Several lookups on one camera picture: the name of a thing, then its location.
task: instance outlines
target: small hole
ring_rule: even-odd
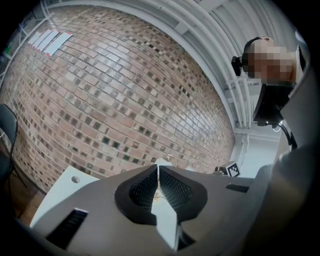
[[[80,182],[80,179],[79,179],[78,176],[72,176],[71,180],[72,180],[73,183],[79,183]]]

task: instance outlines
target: black chair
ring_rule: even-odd
[[[6,104],[0,104],[0,129],[5,133],[11,142],[11,148],[9,149],[8,154],[0,150],[0,189],[4,187],[6,181],[8,180],[9,196],[11,197],[10,174],[15,169],[12,161],[12,153],[18,133],[18,120],[15,113],[13,113]],[[22,184],[27,187],[17,170],[16,174]]]

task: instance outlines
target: brick wall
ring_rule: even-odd
[[[13,156],[41,188],[69,165],[103,178],[167,154],[203,173],[229,160],[235,139],[223,104],[168,35],[113,9],[52,11],[38,30],[73,36],[52,57],[23,45],[0,95],[18,117]]]

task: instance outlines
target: headset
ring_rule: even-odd
[[[248,49],[251,46],[251,44],[255,41],[255,40],[259,40],[261,39],[261,37],[255,37],[253,39],[251,39],[250,41],[248,41],[243,49],[243,55],[240,57],[236,57],[233,56],[231,59],[231,65],[233,67],[233,70],[236,74],[237,77],[239,77],[241,75],[241,68],[243,66],[248,66]]]

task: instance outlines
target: wooden floor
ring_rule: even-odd
[[[10,176],[11,197],[15,216],[29,226],[45,194],[39,190],[23,173],[19,172],[24,184],[17,177],[16,172]],[[5,194],[9,197],[8,181],[4,186]]]

